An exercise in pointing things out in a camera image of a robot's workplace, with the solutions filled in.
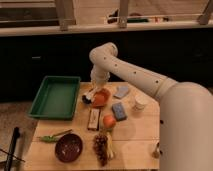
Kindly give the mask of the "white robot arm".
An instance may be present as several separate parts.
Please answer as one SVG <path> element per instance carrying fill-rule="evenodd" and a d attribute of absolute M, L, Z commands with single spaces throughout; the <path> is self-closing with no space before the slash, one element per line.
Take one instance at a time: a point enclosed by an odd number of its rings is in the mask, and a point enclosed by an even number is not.
<path fill-rule="evenodd" d="M 112 42 L 92 49 L 91 81 L 100 87 L 114 74 L 159 103 L 159 171 L 213 171 L 213 94 L 197 83 L 177 82 L 117 55 Z"/>

